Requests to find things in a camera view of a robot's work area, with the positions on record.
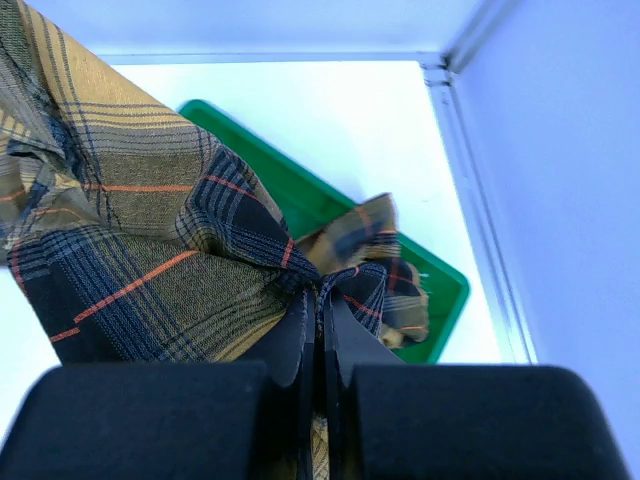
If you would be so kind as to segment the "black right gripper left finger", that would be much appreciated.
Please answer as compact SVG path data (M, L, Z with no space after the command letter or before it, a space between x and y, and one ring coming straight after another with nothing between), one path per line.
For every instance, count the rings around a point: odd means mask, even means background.
M230 363L94 363L42 376L5 479L309 479L314 296Z

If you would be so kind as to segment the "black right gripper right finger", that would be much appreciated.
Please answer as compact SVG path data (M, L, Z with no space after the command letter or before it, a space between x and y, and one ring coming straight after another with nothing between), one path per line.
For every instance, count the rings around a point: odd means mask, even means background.
M409 365L333 294L323 313L333 479L625 479L601 407L554 366Z

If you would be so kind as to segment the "yellow plaid flannel shirt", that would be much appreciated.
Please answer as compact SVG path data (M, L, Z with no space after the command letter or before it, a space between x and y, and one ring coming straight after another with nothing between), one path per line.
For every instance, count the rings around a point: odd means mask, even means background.
M310 291L309 479L333 479L329 297L393 354L427 333L390 197L293 236L240 156L22 1L1 5L1 262L59 367L230 363Z

